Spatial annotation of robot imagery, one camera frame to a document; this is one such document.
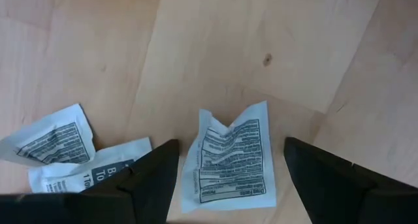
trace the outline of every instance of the torn paper packet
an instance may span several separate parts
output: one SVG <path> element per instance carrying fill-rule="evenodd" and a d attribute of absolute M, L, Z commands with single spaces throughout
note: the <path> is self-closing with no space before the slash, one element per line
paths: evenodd
<path fill-rule="evenodd" d="M 50 114 L 0 141 L 0 159 L 28 166 L 86 163 L 93 134 L 79 104 Z"/>
<path fill-rule="evenodd" d="M 135 140 L 96 152 L 94 160 L 82 165 L 52 163 L 29 169 L 29 183 L 34 193 L 81 192 L 152 150 L 149 138 Z"/>
<path fill-rule="evenodd" d="M 207 110 L 182 171 L 182 210 L 276 206 L 267 102 L 248 107 L 229 127 Z"/>

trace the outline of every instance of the nutrition label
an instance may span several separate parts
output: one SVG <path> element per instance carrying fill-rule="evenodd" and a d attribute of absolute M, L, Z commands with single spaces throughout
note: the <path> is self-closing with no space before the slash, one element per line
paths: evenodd
<path fill-rule="evenodd" d="M 75 123 L 58 127 L 20 148 L 17 155 L 45 164 L 85 163 L 89 155 Z"/>
<path fill-rule="evenodd" d="M 201 203 L 266 193 L 259 120 L 248 120 L 226 135 L 207 130 L 199 183 Z"/>

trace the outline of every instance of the black object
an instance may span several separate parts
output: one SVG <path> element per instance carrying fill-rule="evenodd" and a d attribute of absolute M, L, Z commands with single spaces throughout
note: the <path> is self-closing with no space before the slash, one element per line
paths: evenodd
<path fill-rule="evenodd" d="M 1 195 L 0 223 L 165 223 L 178 157 L 170 140 L 81 193 Z"/>
<path fill-rule="evenodd" d="M 418 189 L 296 138 L 285 139 L 292 181 L 313 224 L 418 223 Z"/>

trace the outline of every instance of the wooden floor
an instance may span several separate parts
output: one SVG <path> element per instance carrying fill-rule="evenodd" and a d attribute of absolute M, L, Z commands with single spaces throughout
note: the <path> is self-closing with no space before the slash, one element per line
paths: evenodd
<path fill-rule="evenodd" d="M 97 149 L 182 141 L 268 101 L 277 208 L 173 223 L 309 223 L 283 159 L 295 136 L 418 186 L 418 0 L 0 0 L 0 138 L 81 103 Z M 0 193 L 29 192 L 0 162 Z"/>

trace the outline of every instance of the white paper packet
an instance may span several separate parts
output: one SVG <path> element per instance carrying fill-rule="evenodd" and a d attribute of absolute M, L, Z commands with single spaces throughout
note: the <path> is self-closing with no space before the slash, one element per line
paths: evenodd
<path fill-rule="evenodd" d="M 199 133 L 182 170 L 182 211 L 276 206 L 267 102 L 226 127 L 199 111 Z"/>
<path fill-rule="evenodd" d="M 29 169 L 34 193 L 81 192 L 108 178 L 152 150 L 149 138 L 99 150 L 84 164 L 52 163 Z"/>
<path fill-rule="evenodd" d="M 50 114 L 0 141 L 0 159 L 28 166 L 86 163 L 93 134 L 79 104 Z"/>

